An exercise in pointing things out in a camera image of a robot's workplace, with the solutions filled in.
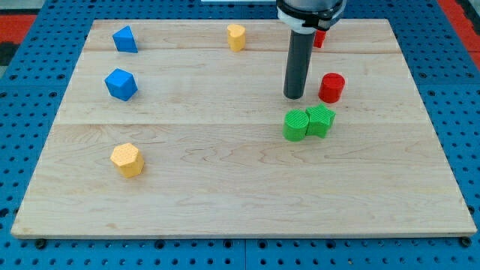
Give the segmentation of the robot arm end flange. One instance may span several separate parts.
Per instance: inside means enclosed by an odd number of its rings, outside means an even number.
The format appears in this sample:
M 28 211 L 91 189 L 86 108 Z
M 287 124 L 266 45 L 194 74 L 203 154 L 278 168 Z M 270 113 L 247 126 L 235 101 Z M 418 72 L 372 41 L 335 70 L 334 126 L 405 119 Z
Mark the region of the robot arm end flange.
M 328 31 L 343 16 L 347 0 L 277 0 L 277 16 L 294 32 Z

